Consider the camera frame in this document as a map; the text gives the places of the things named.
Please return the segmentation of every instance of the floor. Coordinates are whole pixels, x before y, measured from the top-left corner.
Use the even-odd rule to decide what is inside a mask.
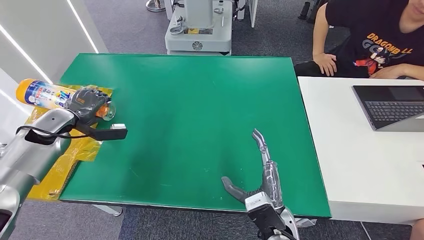
[[[111,53],[165,54],[164,12],[146,11],[146,0],[85,0]],[[310,61],[313,26],[297,18],[301,0],[260,0],[255,28],[249,13],[233,24],[233,55],[290,56]],[[326,49],[349,32],[330,29]],[[408,240],[411,227],[319,219],[300,229],[303,240]],[[27,201],[11,240],[254,240],[257,229],[246,215],[128,207],[119,217],[84,204]]]

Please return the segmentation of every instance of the laptop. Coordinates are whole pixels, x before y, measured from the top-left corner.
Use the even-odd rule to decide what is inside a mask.
[[[355,85],[353,91],[374,131],[424,132],[424,86]]]

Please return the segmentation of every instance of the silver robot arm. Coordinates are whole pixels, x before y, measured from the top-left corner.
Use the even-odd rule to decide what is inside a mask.
[[[259,189],[246,192],[231,180],[221,178],[225,190],[245,204],[247,215],[259,228],[262,240],[300,240],[295,217],[283,204],[277,163],[271,160],[264,136],[255,128],[252,133],[262,156],[262,185]]]
[[[86,89],[77,91],[75,96],[69,100],[67,109],[49,110],[33,124],[19,127],[14,139],[0,148],[0,240],[12,234],[31,188],[40,184],[68,149],[72,129],[98,141],[126,137],[127,129],[122,124],[106,130],[90,127],[99,120],[96,112],[106,102],[110,103],[110,97],[101,91]]]

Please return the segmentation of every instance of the white wall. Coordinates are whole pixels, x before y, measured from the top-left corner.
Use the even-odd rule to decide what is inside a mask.
[[[0,143],[8,143],[32,111],[16,100],[18,83],[57,83],[79,53],[96,52],[93,45],[108,52],[82,0],[0,0]]]
[[[16,100],[18,84],[1,68],[0,83],[0,144],[7,144],[30,116],[33,107]]]
[[[69,3],[98,51],[107,53],[82,0],[0,1],[0,25],[54,83],[59,81],[78,53],[95,52]],[[27,78],[43,80],[1,33],[0,68],[16,82]]]

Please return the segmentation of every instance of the person's arm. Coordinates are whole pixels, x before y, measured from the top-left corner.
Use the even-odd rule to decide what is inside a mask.
[[[410,240],[424,239],[424,219],[418,220],[412,227]]]
[[[322,5],[316,13],[315,27],[313,28],[313,61],[319,66],[322,74],[334,76],[337,72],[336,56],[326,54],[324,45],[326,43],[327,34],[329,32],[329,24],[326,18],[327,3]]]
[[[326,43],[326,38],[330,27],[326,18],[326,8],[327,3],[322,5],[316,13],[315,27],[313,28],[312,55],[324,53],[324,44]]]
[[[424,66],[405,64],[404,76],[424,81]]]
[[[397,79],[402,76],[424,81],[424,66],[417,66],[406,63],[388,66],[374,73],[369,78]]]

